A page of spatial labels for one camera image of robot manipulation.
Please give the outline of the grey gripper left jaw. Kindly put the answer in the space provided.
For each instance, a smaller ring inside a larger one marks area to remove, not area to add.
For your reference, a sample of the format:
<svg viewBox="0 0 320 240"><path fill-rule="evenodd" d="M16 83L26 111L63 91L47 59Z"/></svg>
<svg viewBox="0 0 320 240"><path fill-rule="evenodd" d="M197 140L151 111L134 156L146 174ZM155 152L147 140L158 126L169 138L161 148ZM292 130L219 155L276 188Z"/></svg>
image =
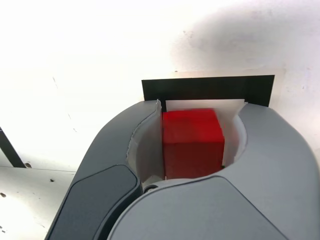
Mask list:
<svg viewBox="0 0 320 240"><path fill-rule="evenodd" d="M162 106L141 101L119 113L89 146L46 235L105 240L144 186L165 178Z"/></svg>

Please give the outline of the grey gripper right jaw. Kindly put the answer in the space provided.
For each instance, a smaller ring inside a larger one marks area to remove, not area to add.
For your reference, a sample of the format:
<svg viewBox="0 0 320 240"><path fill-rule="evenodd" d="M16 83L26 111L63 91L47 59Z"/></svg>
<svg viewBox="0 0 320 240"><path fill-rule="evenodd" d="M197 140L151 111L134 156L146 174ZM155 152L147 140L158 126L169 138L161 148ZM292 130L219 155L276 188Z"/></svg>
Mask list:
<svg viewBox="0 0 320 240"><path fill-rule="evenodd" d="M271 108L246 104L239 118L246 145L233 164L144 194L110 239L319 239L320 171L311 148Z"/></svg>

